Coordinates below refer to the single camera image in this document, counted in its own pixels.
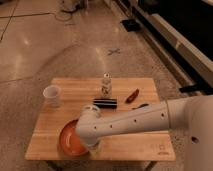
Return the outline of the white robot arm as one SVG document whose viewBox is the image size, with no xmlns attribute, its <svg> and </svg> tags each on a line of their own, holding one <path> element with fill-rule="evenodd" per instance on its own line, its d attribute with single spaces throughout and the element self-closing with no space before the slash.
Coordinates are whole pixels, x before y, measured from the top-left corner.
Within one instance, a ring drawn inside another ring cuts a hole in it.
<svg viewBox="0 0 213 171">
<path fill-rule="evenodd" d="M 179 127 L 188 132 L 184 171 L 213 171 L 213 95 L 165 100 L 108 117 L 86 105 L 76 133 L 86 147 L 93 147 L 105 136 Z"/>
</svg>

